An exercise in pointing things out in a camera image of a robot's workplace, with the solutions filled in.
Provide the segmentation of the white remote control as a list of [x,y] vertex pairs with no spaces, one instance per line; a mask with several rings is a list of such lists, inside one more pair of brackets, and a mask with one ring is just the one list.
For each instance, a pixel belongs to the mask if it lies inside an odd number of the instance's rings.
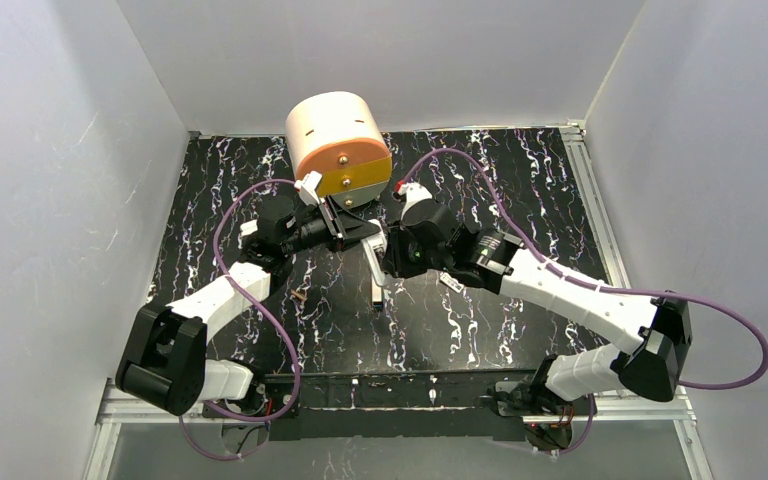
[[377,286],[384,288],[392,281],[390,275],[387,274],[381,266],[383,255],[386,253],[387,249],[386,232],[382,228],[382,224],[379,220],[369,220],[368,223],[373,226],[374,232],[371,235],[364,237],[361,240],[361,245],[368,262],[372,281]]

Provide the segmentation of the white remote battery cover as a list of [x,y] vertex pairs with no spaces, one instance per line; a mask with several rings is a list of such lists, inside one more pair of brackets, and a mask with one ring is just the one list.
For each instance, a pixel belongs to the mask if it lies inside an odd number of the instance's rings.
[[372,281],[370,284],[370,299],[371,305],[375,310],[381,311],[384,308],[384,297],[384,288]]

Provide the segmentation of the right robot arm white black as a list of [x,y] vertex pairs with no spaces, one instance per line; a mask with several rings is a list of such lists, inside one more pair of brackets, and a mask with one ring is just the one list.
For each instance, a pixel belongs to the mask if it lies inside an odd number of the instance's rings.
[[502,395],[504,401],[549,406],[620,389],[656,402],[674,398],[691,343],[684,301],[590,289],[589,277],[537,260],[507,232],[469,227],[432,199],[388,225],[382,268],[402,279],[441,271],[466,287],[542,307],[606,340],[580,354],[547,356],[531,384]]

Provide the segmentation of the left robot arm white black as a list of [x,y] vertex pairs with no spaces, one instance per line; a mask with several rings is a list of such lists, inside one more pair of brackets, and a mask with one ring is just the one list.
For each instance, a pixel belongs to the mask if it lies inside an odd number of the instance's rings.
[[208,359],[209,341],[254,301],[283,287],[295,254],[320,245],[333,252],[362,243],[378,249],[385,239],[379,221],[330,198],[301,205],[270,197],[242,229],[242,253],[228,274],[185,298],[138,310],[114,377],[120,391],[173,415],[198,401],[245,399],[256,373],[240,361]]

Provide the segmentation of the round pastel drawer box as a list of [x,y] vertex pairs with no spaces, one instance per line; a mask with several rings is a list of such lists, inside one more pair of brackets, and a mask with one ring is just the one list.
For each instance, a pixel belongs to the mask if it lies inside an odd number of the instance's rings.
[[391,151],[368,104],[354,93],[327,92],[299,102],[286,117],[285,140],[294,176],[320,173],[317,194],[345,208],[377,200],[390,182]]

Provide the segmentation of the white stapler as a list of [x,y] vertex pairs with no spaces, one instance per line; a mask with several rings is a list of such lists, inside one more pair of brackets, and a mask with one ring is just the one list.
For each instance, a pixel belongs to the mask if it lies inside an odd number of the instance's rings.
[[249,236],[257,231],[257,221],[251,220],[240,226],[239,232],[242,237]]

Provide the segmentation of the black marble pattern mat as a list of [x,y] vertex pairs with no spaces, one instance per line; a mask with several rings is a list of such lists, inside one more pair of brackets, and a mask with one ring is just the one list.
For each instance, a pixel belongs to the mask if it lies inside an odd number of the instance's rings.
[[[558,128],[390,132],[384,141],[400,179],[417,160],[418,181],[461,221],[502,227],[495,200],[554,260],[601,279],[606,275]],[[459,157],[427,159],[436,148]],[[171,302],[206,286],[241,248],[240,226],[268,197],[287,195],[292,174],[280,136],[192,139],[159,249],[150,299]],[[304,372],[534,368],[553,353],[598,347],[602,339],[559,315],[480,289],[455,291],[436,272],[395,283],[384,308],[370,299],[361,248],[303,252],[263,311],[249,309],[209,343],[208,356],[234,358],[269,373],[291,360],[275,316],[293,340]],[[308,295],[300,302],[291,294]]]

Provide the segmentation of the aluminium frame rail right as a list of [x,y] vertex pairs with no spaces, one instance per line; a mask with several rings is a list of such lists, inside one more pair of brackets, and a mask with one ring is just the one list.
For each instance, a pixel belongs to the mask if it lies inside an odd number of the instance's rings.
[[597,183],[593,159],[585,143],[585,130],[578,124],[569,124],[560,126],[559,131],[607,276],[612,285],[629,287],[629,277]]

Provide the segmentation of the aluminium frame rail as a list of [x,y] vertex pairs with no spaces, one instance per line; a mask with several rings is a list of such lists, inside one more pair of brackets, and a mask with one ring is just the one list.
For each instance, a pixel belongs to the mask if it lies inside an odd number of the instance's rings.
[[569,124],[560,126],[559,131],[607,276],[612,285],[629,287],[629,277],[597,183],[593,159],[585,143],[585,130],[578,124]]
[[[500,380],[513,380],[513,373],[496,372]],[[418,374],[349,374],[303,377],[298,406],[281,420],[305,419],[314,414],[476,414],[490,415],[491,407],[480,404],[480,390],[496,380],[489,371],[418,373]],[[672,401],[657,403],[625,391],[609,391],[595,395],[594,421],[691,421],[697,416],[686,394]],[[218,421],[223,417],[197,402],[185,418],[200,422]],[[122,393],[108,382],[97,424],[105,423],[172,423],[172,414]]]

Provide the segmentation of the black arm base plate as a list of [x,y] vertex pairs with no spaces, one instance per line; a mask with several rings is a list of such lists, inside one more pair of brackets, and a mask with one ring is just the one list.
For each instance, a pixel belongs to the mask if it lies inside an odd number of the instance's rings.
[[567,446],[589,402],[535,401],[533,375],[510,368],[305,374],[290,411],[271,421],[270,438],[488,437]]

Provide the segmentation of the aluminium frame rail front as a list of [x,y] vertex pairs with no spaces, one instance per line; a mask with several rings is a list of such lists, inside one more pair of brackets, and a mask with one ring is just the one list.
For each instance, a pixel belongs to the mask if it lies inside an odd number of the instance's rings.
[[[513,373],[496,372],[500,380],[513,380]],[[314,414],[476,414],[490,415],[491,407],[480,404],[480,390],[496,380],[489,371],[418,373],[418,374],[349,374],[303,377],[298,406],[281,420],[305,419]],[[609,391],[595,395],[594,421],[691,421],[697,416],[686,394],[672,401],[657,403],[625,391]],[[223,417],[197,402],[185,418],[200,422],[218,421]],[[97,424],[105,423],[172,423],[172,414],[122,393],[108,382]]]

